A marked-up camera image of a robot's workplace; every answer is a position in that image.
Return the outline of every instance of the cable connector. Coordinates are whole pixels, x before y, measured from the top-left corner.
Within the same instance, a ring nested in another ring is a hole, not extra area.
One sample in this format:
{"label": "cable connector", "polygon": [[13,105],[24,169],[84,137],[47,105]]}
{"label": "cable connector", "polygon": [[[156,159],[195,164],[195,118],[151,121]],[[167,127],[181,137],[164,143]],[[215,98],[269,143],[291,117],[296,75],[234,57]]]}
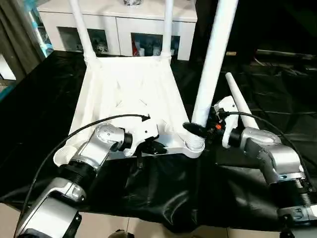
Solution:
{"label": "cable connector", "polygon": [[151,119],[150,115],[147,115],[147,116],[141,116],[142,118],[142,121],[146,121],[148,119]]}
{"label": "cable connector", "polygon": [[216,112],[216,116],[219,119],[219,122],[222,122],[222,120],[226,119],[226,117],[228,117],[230,114],[229,112],[225,112],[223,108],[220,108],[217,112]]}

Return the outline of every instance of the black cable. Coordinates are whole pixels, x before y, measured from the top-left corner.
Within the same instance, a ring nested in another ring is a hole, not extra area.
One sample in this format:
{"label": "black cable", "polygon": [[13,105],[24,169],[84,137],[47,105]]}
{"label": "black cable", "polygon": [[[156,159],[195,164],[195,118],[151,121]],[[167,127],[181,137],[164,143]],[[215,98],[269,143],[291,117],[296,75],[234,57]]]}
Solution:
{"label": "black cable", "polygon": [[[252,115],[252,114],[249,114],[249,113],[243,113],[243,112],[223,112],[223,114],[227,117],[229,115],[241,115],[241,116],[248,116],[248,117],[251,117],[251,118],[255,118],[255,119],[258,119],[260,121],[263,121],[264,123],[268,124],[269,126],[271,126],[272,128],[274,128],[276,131],[278,131],[278,133],[281,134],[281,136],[291,145],[291,147],[295,150],[295,152],[298,154],[298,157],[301,161],[301,164],[303,166],[303,169],[305,171],[305,174],[308,178],[308,180],[310,180],[310,176],[309,176],[309,173],[308,173],[308,170],[307,170],[307,167],[306,167],[306,164],[304,163],[304,159],[301,155],[301,153],[299,152],[299,150],[297,149],[297,147],[294,145],[294,143],[288,139],[286,137],[286,135],[282,132],[281,129],[279,129],[278,127],[276,127],[275,125],[273,125],[272,123],[270,123],[269,121],[261,118],[261,117],[258,117],[258,116],[255,116],[255,115]],[[315,168],[317,169],[317,164],[312,161],[312,160],[308,160],[308,162],[310,162],[311,164],[313,164],[315,166]]]}
{"label": "black cable", "polygon": [[67,137],[65,137],[57,146],[55,146],[50,152],[49,154],[45,157],[45,159],[42,161],[41,165],[39,166],[38,170],[36,171],[35,173],[35,176],[33,178],[33,181],[30,185],[30,188],[28,190],[28,193],[25,197],[25,200],[24,200],[24,203],[23,203],[23,207],[22,207],[22,210],[21,210],[21,213],[20,213],[20,216],[19,216],[19,219],[18,219],[18,223],[17,223],[17,226],[16,228],[18,227],[18,224],[20,223],[21,221],[21,218],[23,217],[23,215],[25,214],[25,211],[26,211],[26,208],[28,206],[28,202],[29,202],[29,199],[30,199],[30,196],[31,196],[31,192],[32,192],[32,189],[34,187],[34,184],[37,180],[37,177],[39,176],[39,173],[41,171],[41,169],[43,168],[44,164],[47,162],[47,160],[49,160],[51,158],[51,156],[70,138],[72,138],[74,135],[78,134],[79,132],[81,132],[82,130],[86,129],[86,128],[89,128],[91,126],[94,126],[96,124],[99,124],[103,121],[106,121],[106,120],[112,120],[112,119],[116,119],[116,118],[123,118],[123,117],[140,117],[142,118],[142,120],[147,120],[149,119],[150,117],[148,116],[144,116],[144,115],[139,115],[139,114],[124,114],[124,115],[117,115],[117,116],[112,116],[112,117],[108,117],[108,118],[105,118],[105,119],[101,119],[101,120],[97,120],[97,121],[94,121],[92,123],[89,123],[77,130],[75,130],[73,133],[69,134]]}

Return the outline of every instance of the silver robot arm segment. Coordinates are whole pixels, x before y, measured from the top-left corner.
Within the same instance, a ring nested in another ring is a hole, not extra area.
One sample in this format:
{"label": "silver robot arm segment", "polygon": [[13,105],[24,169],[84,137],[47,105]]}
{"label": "silver robot arm segment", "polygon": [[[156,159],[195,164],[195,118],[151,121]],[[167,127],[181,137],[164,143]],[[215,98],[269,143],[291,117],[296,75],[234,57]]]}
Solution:
{"label": "silver robot arm segment", "polygon": [[22,217],[16,237],[73,238],[81,222],[73,205],[87,198],[86,191],[109,153],[120,150],[132,156],[139,144],[158,135],[157,125],[151,119],[143,121],[132,134],[109,123],[99,124]]}

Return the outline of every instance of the white cabinet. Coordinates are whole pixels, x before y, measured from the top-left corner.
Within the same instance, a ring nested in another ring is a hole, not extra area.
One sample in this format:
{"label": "white cabinet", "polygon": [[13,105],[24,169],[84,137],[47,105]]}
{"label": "white cabinet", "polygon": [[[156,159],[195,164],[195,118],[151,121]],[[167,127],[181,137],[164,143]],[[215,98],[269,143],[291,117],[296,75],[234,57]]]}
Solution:
{"label": "white cabinet", "polygon": [[[171,47],[179,60],[190,56],[197,22],[194,2],[174,0]],[[165,0],[144,0],[137,7],[125,6],[123,0],[79,0],[79,4],[97,53],[132,56],[135,38],[145,42],[147,55],[153,47],[161,48]],[[49,0],[38,11],[55,50],[82,50],[67,0]]]}

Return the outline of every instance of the gray curtain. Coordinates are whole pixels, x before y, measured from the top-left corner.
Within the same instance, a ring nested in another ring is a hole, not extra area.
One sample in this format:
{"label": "gray curtain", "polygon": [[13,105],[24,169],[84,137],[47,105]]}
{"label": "gray curtain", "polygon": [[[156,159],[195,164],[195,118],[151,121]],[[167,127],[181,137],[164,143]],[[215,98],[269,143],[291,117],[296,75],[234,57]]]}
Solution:
{"label": "gray curtain", "polygon": [[17,82],[44,60],[31,25],[16,0],[0,0],[0,53]]}

